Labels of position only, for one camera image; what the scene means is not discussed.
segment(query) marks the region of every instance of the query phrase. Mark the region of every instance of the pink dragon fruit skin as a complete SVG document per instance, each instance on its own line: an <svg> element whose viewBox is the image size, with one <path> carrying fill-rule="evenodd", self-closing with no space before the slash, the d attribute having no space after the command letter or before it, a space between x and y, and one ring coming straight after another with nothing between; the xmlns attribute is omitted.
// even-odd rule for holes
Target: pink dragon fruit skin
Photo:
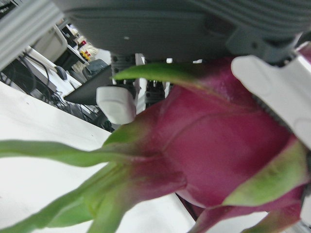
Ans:
<svg viewBox="0 0 311 233"><path fill-rule="evenodd" d="M79 222L95 219L89 233L103 228L112 233L136 203L174 191L205 208L191 233L256 211L270 213L245 233L280 232L299 220L303 185L310 180L307 150L257 105L232 75L230 63L224 58L203 65L130 68L115 78L145 77L180 86L121 126L99 150L81 152L53 144L46 154L49 144L14 141L0 142L0 157L41 156L76 166L113 161L67 194L83 197L79 205L90 214ZM67 195L0 233L73 224L73 219L57 218L74 199Z"/></svg>
<svg viewBox="0 0 311 233"><path fill-rule="evenodd" d="M167 101L148 110L158 113L152 140L167 144L163 155L187 175L187 188L177 193L201 207L221 204L278 155L290 138L232 75L230 60L221 62L217 65L222 69L211 64L214 75L202 80L229 100L230 107L212 95L202 99L205 94L200 90L193 94L176 86Z"/></svg>

